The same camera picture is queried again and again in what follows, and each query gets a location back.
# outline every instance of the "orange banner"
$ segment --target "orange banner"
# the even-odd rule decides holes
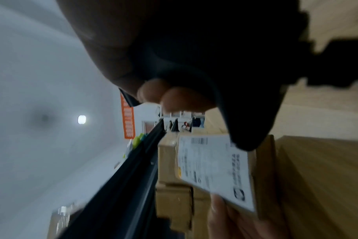
[[[121,97],[121,112],[123,114],[123,126],[124,126],[124,138],[134,139],[136,136],[135,131],[135,115],[133,113],[133,107],[129,107],[128,103],[124,99],[124,96],[120,93]]]

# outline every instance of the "hand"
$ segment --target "hand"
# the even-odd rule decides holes
[[[249,219],[231,207],[218,195],[212,195],[208,213],[209,239],[287,239],[286,228],[269,221]]]
[[[141,103],[162,105],[166,113],[203,112],[215,107],[201,94],[161,79],[144,82],[133,73],[128,48],[162,7],[160,0],[57,0],[62,12],[103,75]]]

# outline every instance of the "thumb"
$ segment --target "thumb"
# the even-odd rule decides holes
[[[218,195],[211,195],[211,208],[208,212],[209,239],[229,239],[227,226],[227,209],[224,200]]]

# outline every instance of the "ceiling light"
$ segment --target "ceiling light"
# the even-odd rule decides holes
[[[78,124],[84,124],[86,123],[86,116],[80,115],[78,116]]]

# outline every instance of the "white paper label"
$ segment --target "white paper label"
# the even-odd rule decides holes
[[[178,144],[182,180],[254,211],[247,152],[228,135],[181,136]]]

